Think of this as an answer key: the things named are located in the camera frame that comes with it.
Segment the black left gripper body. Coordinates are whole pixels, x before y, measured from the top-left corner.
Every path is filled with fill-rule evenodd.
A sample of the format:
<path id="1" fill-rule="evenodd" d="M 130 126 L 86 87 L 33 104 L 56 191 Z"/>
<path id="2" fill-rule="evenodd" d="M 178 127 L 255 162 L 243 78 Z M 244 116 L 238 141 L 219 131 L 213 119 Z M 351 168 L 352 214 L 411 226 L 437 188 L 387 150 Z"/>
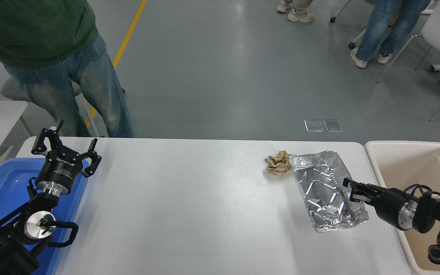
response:
<path id="1" fill-rule="evenodd" d="M 76 156 L 62 156 L 58 152 L 49 152 L 36 179 L 36 185 L 43 188 L 49 183 L 58 183 L 65 188 L 72 188 L 76 182 L 82 161 Z"/>

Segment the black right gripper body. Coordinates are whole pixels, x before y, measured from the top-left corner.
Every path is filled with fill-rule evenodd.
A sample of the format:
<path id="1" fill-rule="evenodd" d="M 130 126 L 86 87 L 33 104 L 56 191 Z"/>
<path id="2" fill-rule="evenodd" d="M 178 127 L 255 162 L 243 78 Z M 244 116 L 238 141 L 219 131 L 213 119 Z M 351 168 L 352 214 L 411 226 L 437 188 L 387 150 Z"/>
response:
<path id="1" fill-rule="evenodd" d="M 407 218 L 401 218 L 400 213 L 408 202 L 403 191 L 387 189 L 376 199 L 377 216 L 399 230 L 408 230 L 410 222 Z"/>

